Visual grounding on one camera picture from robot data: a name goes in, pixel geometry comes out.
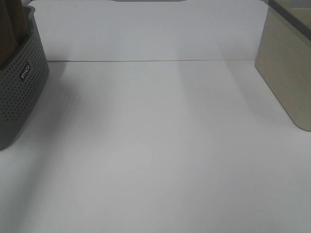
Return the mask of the beige plastic bin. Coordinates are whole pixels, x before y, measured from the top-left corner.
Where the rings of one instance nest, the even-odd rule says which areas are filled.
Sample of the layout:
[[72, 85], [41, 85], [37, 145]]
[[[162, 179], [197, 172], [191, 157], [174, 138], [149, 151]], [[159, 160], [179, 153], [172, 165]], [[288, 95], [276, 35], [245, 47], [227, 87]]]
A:
[[255, 68], [291, 121], [311, 130], [311, 2], [267, 0]]

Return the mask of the grey perforated plastic basket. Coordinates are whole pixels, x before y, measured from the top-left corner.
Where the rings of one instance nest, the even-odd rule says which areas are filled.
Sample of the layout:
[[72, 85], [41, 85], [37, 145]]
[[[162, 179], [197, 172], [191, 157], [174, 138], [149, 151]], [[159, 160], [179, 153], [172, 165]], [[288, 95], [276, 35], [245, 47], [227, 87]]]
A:
[[49, 66], [35, 21], [35, 8], [23, 8], [28, 35], [0, 69], [0, 148], [9, 147], [35, 107]]

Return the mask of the brown microfibre towel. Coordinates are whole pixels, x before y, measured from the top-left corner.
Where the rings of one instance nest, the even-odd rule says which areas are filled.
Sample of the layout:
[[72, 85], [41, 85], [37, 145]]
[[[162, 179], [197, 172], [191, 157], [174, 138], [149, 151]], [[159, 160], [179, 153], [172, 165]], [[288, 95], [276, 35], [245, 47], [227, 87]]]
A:
[[20, 0], [0, 1], [0, 66], [15, 53], [28, 35], [26, 13]]

